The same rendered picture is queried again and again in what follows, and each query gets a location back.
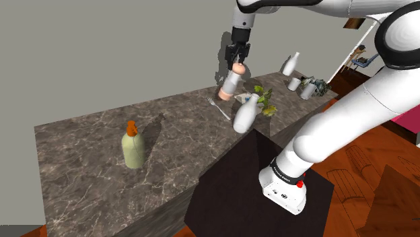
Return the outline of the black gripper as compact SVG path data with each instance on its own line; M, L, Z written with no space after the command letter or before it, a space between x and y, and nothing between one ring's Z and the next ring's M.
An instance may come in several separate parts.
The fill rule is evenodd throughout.
M225 60L227 63L227 69L232 70L233 63L237 56L238 49L238 62L243 63L248 56L250 50L250 44L248 43L250 38L250 28L232 28L231 41L232 45L225 47Z

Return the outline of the white peach-ended pepper mill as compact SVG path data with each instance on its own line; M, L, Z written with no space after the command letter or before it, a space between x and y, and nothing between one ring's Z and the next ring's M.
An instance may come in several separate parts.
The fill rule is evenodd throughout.
M246 68L242 63L234 63L232 70L224 80L222 87L219 90L218 96L225 101L228 101L236 91L238 82L246 72Z

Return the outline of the small white bottle vase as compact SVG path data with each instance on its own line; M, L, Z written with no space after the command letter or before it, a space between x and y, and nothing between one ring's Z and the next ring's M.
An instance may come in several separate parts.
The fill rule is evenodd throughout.
M284 74L286 76L290 76L293 73L293 71L294 71L294 69L295 69L295 67L298 63L299 55L300 55L300 53L296 52L294 55L292 55L290 57L290 59L284 65L284 68L282 70L282 74Z

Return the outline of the green leafy plant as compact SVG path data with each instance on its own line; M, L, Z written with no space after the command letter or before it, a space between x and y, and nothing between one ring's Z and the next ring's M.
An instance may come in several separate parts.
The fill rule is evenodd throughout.
M261 114L273 116L277 112L277 108L269 102L273 89L265 90L262 86L254 86L254 91L259 95L257 104L260 104Z

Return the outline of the silver fork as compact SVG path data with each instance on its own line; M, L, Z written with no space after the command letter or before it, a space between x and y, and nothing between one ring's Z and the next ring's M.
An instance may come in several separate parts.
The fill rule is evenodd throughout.
M214 106L214 107L216 107L219 111L220 111L220 113L222 113L222 115L224 115L224 117L227 119L227 120L231 120L231 118L222 110L222 109L220 109L220 107L218 106L218 105L216 105L216 103L214 102L214 100L212 99L212 98L210 98L210 97L207 97L207 100L208 100L208 102L210 103L210 105L212 105L212 106Z

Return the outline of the large white vase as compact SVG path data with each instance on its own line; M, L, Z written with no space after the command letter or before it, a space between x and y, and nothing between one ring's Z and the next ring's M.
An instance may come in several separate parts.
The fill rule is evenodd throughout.
M258 99L258 94L252 94L249 100L238 109L233 124L235 132L245 133L249 130L256 118Z

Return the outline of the white cylinder cup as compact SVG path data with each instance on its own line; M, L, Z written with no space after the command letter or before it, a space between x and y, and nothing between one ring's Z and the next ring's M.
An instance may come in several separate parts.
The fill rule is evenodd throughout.
M302 92L300 93L300 98L303 100L308 100L312 94L314 93L314 91L316 90L316 85L313 83L307 83Z

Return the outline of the blue chair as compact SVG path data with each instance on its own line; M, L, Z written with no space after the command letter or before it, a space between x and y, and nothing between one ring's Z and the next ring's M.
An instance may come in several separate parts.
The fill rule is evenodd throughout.
M355 66L355 70L356 70L358 67L366 68L368 65L370 65L370 64L371 64L371 62L372 62L372 61L373 61L376 57L378 57L378 56L379 56L379 54L377 53L377 54L373 55L373 56L372 56L372 57L370 57L370 58L363 58L363 57L361 57L361 54L362 54L362 53L364 53L364 52L365 52L365 46L364 46L364 45L362 45L362 44L360 44L360 45L359 45L359 46L355 49L354 55L353 55L353 57L352 57L352 58L351 58L351 60L350 60L351 64Z

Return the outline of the dark robot stand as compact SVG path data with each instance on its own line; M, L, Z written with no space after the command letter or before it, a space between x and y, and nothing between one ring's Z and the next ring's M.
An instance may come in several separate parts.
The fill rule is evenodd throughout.
M306 172L298 215L263 195L258 173L281 150L253 129L200 177L184 218L196 237L323 237L334 191L327 179Z

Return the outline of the green bottle with orange cap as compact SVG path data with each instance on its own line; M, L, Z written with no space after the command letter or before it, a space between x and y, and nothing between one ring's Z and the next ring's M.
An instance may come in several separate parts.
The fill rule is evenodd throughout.
M142 167L146 161L145 143L138 132L135 121L128 121L126 133L121 139L122 152L125 164L128 168L137 169Z

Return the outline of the pink furniture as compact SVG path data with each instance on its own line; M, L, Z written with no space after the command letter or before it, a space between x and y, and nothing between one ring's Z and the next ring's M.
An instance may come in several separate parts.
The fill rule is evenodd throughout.
M413 133L420 132L420 105L392 118L391 121Z

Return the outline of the brown wall picture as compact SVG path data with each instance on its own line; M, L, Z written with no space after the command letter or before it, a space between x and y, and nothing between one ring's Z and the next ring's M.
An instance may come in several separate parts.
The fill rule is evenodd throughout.
M345 29L358 30L364 22L365 18L349 18L343 27Z

